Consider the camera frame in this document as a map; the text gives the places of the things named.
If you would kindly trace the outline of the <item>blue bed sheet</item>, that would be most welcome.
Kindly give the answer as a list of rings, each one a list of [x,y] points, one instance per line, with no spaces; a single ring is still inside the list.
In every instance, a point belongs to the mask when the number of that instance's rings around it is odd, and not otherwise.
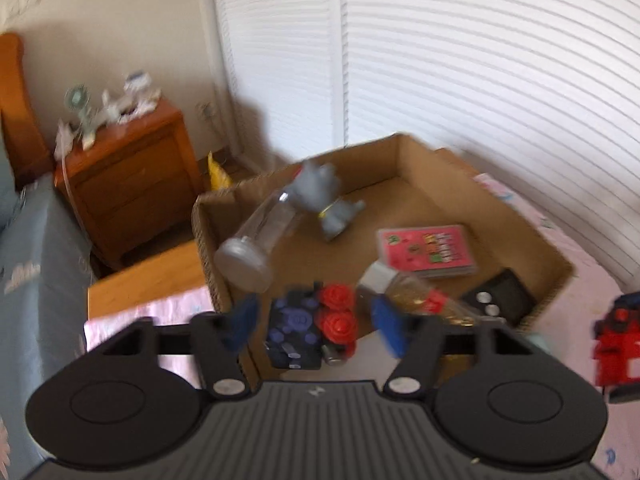
[[[50,174],[15,186],[1,156],[1,475],[42,460],[25,422],[32,393],[85,350],[91,247]]]

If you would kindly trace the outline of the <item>grey plush toy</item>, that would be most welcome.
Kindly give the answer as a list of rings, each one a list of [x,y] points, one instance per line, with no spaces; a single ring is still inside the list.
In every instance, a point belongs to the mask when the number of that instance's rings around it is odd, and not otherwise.
[[[288,194],[298,208],[317,217],[326,240],[341,235],[366,206],[363,200],[350,202],[341,196],[341,180],[333,165],[311,160],[302,163]]]

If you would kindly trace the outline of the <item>white louvered closet doors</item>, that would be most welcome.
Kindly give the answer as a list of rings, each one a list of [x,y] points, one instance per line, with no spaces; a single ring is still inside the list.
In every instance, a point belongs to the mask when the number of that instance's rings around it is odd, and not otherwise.
[[[638,286],[639,0],[201,2],[253,169],[410,133]]]

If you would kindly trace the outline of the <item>red toy train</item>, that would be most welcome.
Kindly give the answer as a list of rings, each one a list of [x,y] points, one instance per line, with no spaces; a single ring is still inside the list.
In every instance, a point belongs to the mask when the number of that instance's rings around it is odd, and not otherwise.
[[[618,296],[593,324],[596,385],[612,404],[639,400],[639,293]]]

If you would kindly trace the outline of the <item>yellow bag on floor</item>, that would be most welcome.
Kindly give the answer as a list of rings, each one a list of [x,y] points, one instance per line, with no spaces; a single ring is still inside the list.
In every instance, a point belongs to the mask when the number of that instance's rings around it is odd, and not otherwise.
[[[209,152],[207,155],[207,170],[210,189],[212,191],[224,190],[225,188],[230,188],[233,184],[228,172],[224,170],[224,167],[221,166],[221,164],[216,162],[212,152]]]

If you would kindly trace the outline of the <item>small black digital scale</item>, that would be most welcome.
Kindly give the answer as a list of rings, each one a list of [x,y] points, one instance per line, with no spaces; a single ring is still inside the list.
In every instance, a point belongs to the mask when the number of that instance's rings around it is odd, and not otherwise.
[[[511,269],[504,269],[472,288],[461,300],[478,314],[503,318],[518,327],[535,309],[537,301]]]

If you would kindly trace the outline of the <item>floral pink tablecloth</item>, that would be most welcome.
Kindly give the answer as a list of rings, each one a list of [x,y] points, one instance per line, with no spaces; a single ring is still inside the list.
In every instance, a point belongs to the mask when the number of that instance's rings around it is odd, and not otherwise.
[[[524,197],[489,174],[479,174],[475,180],[527,219],[573,263],[574,276],[536,319],[532,338],[583,378],[593,380],[596,362],[592,357],[592,326],[604,317],[622,291],[596,260]],[[85,324],[87,347],[93,349],[142,316],[152,316],[157,323],[172,325],[184,323],[194,314],[213,310],[215,306],[202,278],[174,292],[166,289],[187,270],[200,270],[201,267],[195,245],[188,243],[92,286],[88,299],[89,319]],[[612,479],[638,478],[638,403],[610,407],[608,426],[593,461]]]

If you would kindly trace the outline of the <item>white phone stand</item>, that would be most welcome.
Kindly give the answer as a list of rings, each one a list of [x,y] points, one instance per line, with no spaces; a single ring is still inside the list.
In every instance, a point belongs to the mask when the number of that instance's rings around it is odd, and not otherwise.
[[[151,75],[145,70],[138,70],[127,76],[124,83],[124,94],[117,99],[117,123],[126,124],[132,120],[151,114],[156,110],[162,90],[153,86]]]

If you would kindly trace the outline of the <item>wooden bed headboard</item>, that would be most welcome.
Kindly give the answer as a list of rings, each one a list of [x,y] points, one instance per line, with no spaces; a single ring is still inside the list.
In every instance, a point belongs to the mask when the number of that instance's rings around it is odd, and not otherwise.
[[[23,70],[24,44],[15,32],[0,40],[1,125],[15,187],[21,191],[54,169],[53,155],[37,124]]]

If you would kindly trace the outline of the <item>black toy train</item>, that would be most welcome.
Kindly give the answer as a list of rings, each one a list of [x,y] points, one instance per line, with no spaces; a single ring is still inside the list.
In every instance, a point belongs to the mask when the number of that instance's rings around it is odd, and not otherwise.
[[[358,333],[352,288],[317,282],[271,301],[265,348],[277,370],[318,370],[348,361]]]

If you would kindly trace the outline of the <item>empty clear plastic jar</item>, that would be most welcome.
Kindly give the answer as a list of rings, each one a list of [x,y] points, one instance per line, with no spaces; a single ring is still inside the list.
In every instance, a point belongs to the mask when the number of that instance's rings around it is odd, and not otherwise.
[[[298,216],[290,194],[272,193],[214,255],[224,279],[244,292],[265,292],[273,281],[270,257]]]

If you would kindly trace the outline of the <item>cardboard box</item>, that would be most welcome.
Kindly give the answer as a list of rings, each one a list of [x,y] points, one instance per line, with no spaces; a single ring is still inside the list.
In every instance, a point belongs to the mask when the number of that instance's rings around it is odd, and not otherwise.
[[[380,229],[462,224],[477,265],[475,274],[445,278],[439,287],[460,297],[503,269],[511,269],[537,300],[523,330],[533,324],[575,274],[574,266],[523,216],[473,180],[462,159],[447,150],[433,151],[408,134],[314,157],[332,164],[348,200],[366,203],[352,225],[327,243],[319,220],[306,214],[293,222],[268,259],[273,281],[262,294],[262,314],[239,362],[250,386],[278,379],[283,370],[270,365],[264,338],[270,298],[288,286],[313,282],[355,285],[378,258]],[[198,196],[192,226],[210,296],[226,312],[244,296],[214,263],[218,246],[238,232],[244,221],[273,192],[292,180],[301,162],[260,174],[233,188]]]

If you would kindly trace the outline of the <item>jar with red label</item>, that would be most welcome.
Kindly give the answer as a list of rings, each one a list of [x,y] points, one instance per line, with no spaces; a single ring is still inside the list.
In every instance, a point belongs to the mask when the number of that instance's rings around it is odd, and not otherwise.
[[[383,295],[400,312],[420,315],[439,315],[451,324],[471,326],[480,316],[470,307],[452,299],[425,278],[398,271],[375,261],[364,271],[356,286],[356,305],[359,310],[373,312],[372,301]]]

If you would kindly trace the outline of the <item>small green desk fan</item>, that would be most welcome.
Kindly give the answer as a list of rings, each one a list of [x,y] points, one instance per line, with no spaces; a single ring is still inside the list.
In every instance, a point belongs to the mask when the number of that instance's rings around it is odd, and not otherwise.
[[[90,93],[84,84],[69,88],[64,96],[65,106],[79,119],[81,147],[90,150],[96,142],[96,125],[93,121],[93,110],[90,104]]]

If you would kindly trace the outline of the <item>wooden nightstand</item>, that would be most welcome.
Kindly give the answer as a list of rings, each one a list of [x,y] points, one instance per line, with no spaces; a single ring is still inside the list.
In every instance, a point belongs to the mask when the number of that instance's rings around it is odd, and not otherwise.
[[[182,111],[166,99],[150,114],[99,130],[90,150],[73,148],[54,183],[113,269],[123,255],[190,221],[204,192]]]

